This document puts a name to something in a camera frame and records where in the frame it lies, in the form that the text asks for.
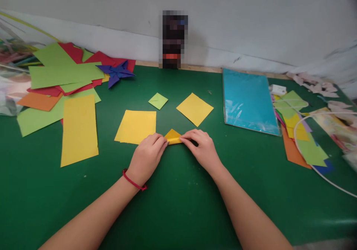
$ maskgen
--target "purple origami star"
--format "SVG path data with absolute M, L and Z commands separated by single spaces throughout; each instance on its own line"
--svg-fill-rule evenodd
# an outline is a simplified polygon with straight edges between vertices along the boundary
M 109 65 L 96 65 L 104 73 L 109 74 L 108 89 L 111 88 L 115 83 L 119 82 L 120 78 L 136 76 L 131 71 L 128 70 L 128 61 L 124 61 L 122 64 L 117 67 Z

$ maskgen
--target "green tabletop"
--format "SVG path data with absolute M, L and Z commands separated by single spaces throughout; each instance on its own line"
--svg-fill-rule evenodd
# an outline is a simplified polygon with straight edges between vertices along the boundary
M 157 111 L 156 131 L 195 128 L 176 107 L 192 92 L 214 107 L 200 125 L 213 138 L 222 163 L 293 245 L 350 236 L 357 199 L 313 170 L 287 161 L 282 137 L 224 124 L 222 75 L 136 66 L 136 78 L 108 90 L 96 87 L 99 155 L 60 168 L 62 125 L 56 122 L 24 138 L 15 117 L 0 116 L 0 248 L 36 249 L 99 197 L 129 166 L 136 145 L 114 141 L 126 109 Z M 295 90 L 313 111 L 326 104 L 294 81 L 269 79 Z M 168 98 L 161 110 L 148 100 Z M 339 91 L 339 99 L 350 101 Z M 308 120 L 331 156 L 327 177 L 357 193 L 356 173 L 341 150 Z M 184 144 L 170 145 L 148 181 L 106 236 L 101 249 L 240 249 L 213 180 Z

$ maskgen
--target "red string bracelet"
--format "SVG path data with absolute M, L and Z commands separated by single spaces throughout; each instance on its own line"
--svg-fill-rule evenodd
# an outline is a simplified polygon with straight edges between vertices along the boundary
M 136 184 L 135 182 L 133 182 L 130 178 L 128 178 L 125 174 L 125 172 L 127 171 L 127 169 L 123 170 L 123 176 L 126 178 L 127 181 L 129 181 L 130 183 L 132 183 L 135 187 L 137 187 L 138 189 L 140 189 L 141 191 L 144 191 L 146 189 L 148 189 L 148 187 L 146 185 L 144 185 L 144 187 L 140 187 L 138 184 Z

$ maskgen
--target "blue plastic folder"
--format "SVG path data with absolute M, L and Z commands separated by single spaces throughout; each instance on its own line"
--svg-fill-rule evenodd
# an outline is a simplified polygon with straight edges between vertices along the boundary
M 225 123 L 281 135 L 266 76 L 223 69 Z

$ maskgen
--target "small white box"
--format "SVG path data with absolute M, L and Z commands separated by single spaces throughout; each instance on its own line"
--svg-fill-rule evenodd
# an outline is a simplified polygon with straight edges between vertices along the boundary
M 278 96 L 284 96 L 286 94 L 285 86 L 278 86 L 276 84 L 272 84 L 271 86 L 269 86 L 269 90 L 271 94 L 275 94 Z

